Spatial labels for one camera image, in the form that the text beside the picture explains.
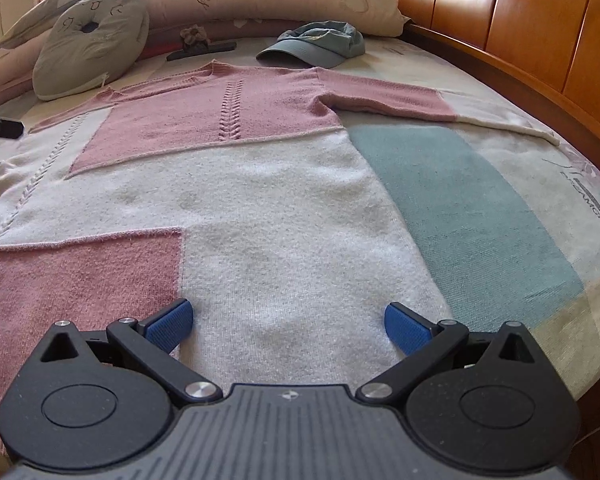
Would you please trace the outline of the pink and white sweater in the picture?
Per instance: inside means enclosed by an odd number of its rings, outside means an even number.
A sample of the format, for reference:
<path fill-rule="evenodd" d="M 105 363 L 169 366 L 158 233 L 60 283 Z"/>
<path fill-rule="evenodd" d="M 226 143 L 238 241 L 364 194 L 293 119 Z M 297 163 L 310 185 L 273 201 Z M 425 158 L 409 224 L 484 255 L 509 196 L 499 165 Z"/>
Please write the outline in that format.
<path fill-rule="evenodd" d="M 0 401 L 46 330 L 101 330 L 176 298 L 184 360 L 220 384 L 344 382 L 394 364 L 393 299 L 446 315 L 334 99 L 323 121 L 218 62 L 108 90 L 0 142 Z"/>

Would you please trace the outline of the grey cat face cushion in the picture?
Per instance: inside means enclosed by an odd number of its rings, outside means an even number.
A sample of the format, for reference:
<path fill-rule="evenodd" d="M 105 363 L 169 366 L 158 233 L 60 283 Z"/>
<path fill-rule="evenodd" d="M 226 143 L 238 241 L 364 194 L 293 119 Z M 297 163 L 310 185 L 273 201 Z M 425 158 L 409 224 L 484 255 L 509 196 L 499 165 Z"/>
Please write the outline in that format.
<path fill-rule="evenodd" d="M 149 32 L 147 0 L 82 0 L 61 14 L 32 72 L 41 101 L 102 88 L 138 59 Z"/>

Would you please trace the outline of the black phone with flower holder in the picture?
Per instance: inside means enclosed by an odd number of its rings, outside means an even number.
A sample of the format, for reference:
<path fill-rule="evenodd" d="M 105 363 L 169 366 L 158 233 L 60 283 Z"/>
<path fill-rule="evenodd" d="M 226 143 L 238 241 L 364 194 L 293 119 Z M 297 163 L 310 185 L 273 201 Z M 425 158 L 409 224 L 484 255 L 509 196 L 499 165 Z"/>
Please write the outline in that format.
<path fill-rule="evenodd" d="M 236 41 L 212 41 L 202 26 L 193 25 L 180 31 L 182 47 L 171 52 L 166 62 L 179 61 L 193 56 L 234 51 Z"/>

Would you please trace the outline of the pink floral folded quilt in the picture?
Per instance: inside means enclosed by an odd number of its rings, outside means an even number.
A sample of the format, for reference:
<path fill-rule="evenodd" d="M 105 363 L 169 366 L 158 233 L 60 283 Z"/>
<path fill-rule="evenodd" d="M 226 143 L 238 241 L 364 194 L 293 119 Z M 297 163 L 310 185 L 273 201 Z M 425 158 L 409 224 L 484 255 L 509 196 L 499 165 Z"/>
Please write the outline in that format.
<path fill-rule="evenodd" d="M 398 0 L 147 0 L 149 32 L 142 58 L 176 49 L 180 31 L 202 26 L 212 41 L 266 37 L 315 21 L 343 21 L 364 35 L 399 36 L 407 18 Z M 32 87 L 33 67 L 50 33 L 0 50 L 0 105 Z"/>

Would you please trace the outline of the blue baseball cap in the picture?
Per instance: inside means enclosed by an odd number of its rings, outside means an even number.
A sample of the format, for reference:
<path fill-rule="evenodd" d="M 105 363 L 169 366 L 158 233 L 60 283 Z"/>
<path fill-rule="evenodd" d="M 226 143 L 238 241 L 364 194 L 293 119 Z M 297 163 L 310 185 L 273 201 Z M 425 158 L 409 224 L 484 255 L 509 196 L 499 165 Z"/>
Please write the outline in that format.
<path fill-rule="evenodd" d="M 365 39 L 353 25 L 318 21 L 286 30 L 256 59 L 265 66 L 334 68 L 365 51 Z"/>

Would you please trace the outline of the wooden headboard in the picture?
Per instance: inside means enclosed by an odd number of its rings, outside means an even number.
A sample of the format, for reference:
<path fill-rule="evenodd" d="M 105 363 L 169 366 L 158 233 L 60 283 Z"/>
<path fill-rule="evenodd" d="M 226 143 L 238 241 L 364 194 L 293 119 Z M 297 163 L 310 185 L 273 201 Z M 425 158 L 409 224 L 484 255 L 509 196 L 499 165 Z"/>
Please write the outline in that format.
<path fill-rule="evenodd" d="M 399 0 L 402 38 L 553 127 L 600 170 L 600 0 Z"/>

